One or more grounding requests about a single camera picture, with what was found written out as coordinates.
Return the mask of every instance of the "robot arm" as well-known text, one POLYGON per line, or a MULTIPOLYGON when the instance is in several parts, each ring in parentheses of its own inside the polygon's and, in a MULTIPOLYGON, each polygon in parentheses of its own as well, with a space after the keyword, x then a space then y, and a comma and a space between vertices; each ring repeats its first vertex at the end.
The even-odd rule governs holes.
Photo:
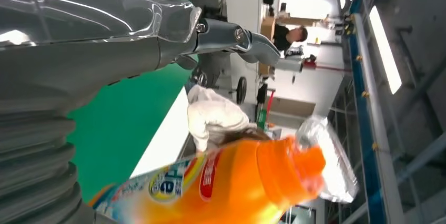
POLYGON ((199 12, 185 0, 0 0, 0 223, 114 223, 83 203, 66 142, 66 115, 101 87, 189 54, 280 57, 265 37, 199 12))

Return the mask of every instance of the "wheel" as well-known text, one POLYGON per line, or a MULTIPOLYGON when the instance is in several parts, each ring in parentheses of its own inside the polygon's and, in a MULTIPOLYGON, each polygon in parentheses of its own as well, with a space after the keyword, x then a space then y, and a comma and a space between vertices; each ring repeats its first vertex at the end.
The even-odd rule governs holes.
POLYGON ((246 86, 247 86, 246 78, 240 77, 238 80, 237 93, 236 93, 237 104, 242 104, 243 102, 245 102, 246 86))

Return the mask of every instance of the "ceiling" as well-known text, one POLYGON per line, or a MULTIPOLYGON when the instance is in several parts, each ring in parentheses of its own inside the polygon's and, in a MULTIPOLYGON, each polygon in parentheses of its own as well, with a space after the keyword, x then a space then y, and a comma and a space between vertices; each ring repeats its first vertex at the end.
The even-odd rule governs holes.
MULTIPOLYGON (((373 71, 380 94, 380 102, 386 125, 392 124, 390 108, 400 114, 399 129, 405 153, 404 158, 394 163, 395 170, 401 170, 414 156, 420 153, 433 140, 443 133, 446 127, 446 73, 443 72, 434 81, 427 93, 410 107, 402 107, 408 98, 414 93, 414 85, 407 66, 408 58, 412 58, 414 64, 415 79, 419 81, 428 76, 442 60, 446 58, 446 4, 442 0, 372 0, 377 6, 384 30, 388 37, 391 50, 397 63, 403 85, 394 94, 390 95, 385 76, 379 70, 379 54, 373 37, 369 37, 369 51, 372 57, 373 71)), ((370 35, 369 27, 364 27, 366 35, 370 35)), ((339 95, 335 105, 342 107, 342 96, 339 95)), ((348 128, 350 135, 351 160, 356 163, 359 156, 359 136, 357 134, 357 120, 355 115, 348 116, 348 128)), ((389 145, 394 154, 401 152, 397 141, 396 131, 388 130, 389 145)), ((446 155, 440 155, 434 162, 421 168, 413 174, 413 180, 421 201, 428 199, 440 190, 446 188, 446 155)), ((400 195, 405 211, 415 206, 409 183, 400 185, 400 195)), ((353 208, 364 203, 360 196, 353 208)))

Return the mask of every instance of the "plastic bag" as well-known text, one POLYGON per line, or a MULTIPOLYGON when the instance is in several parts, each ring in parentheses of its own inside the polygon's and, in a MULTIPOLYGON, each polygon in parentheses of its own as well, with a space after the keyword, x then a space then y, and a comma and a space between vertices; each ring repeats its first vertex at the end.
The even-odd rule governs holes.
POLYGON ((326 159, 322 171, 325 187, 319 196, 333 202, 351 203, 358 193, 358 182, 341 142, 326 117, 313 115, 296 133, 302 148, 318 145, 326 159))
POLYGON ((185 43, 200 13, 187 0, 0 0, 8 20, 0 35, 11 36, 12 46, 147 37, 185 43))

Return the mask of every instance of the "detergent bottle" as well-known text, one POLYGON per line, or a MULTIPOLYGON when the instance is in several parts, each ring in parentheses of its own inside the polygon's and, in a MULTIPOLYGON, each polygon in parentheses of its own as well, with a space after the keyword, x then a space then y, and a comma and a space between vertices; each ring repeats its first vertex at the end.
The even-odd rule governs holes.
POLYGON ((243 139, 110 186, 90 203, 122 224, 277 223, 317 197, 325 159, 295 137, 243 139))

